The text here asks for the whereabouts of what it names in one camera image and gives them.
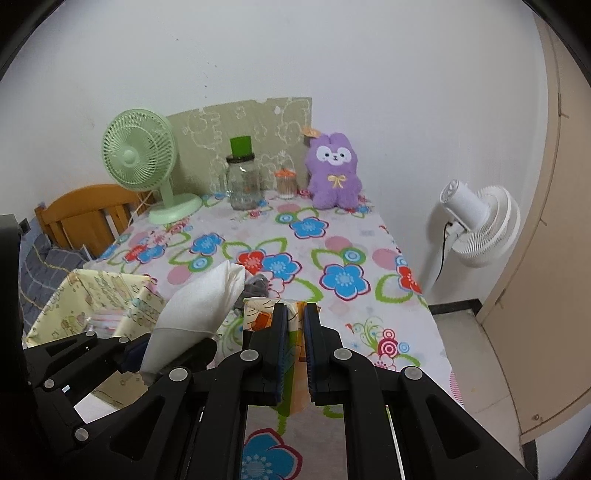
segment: plush toy face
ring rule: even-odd
[[[357,171],[357,155],[343,134],[322,135],[310,141],[306,166],[311,174],[321,171]]]

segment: white tile floor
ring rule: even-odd
[[[484,330],[470,311],[434,318],[466,411],[523,464],[513,400]]]

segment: orange lid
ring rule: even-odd
[[[294,171],[287,170],[286,168],[282,168],[281,170],[275,172],[275,177],[282,179],[287,179],[295,176],[296,173]]]

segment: yellow bow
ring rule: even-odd
[[[342,181],[346,181],[347,177],[345,177],[344,175],[339,175],[338,177],[336,175],[329,175],[328,177],[326,177],[328,179],[328,181],[332,181],[333,182],[333,188],[343,188],[343,184],[341,183]]]

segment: fan base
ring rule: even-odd
[[[173,205],[165,207],[158,202],[150,209],[148,220],[156,225],[178,222],[201,208],[203,201],[193,193],[180,193],[173,197]]]

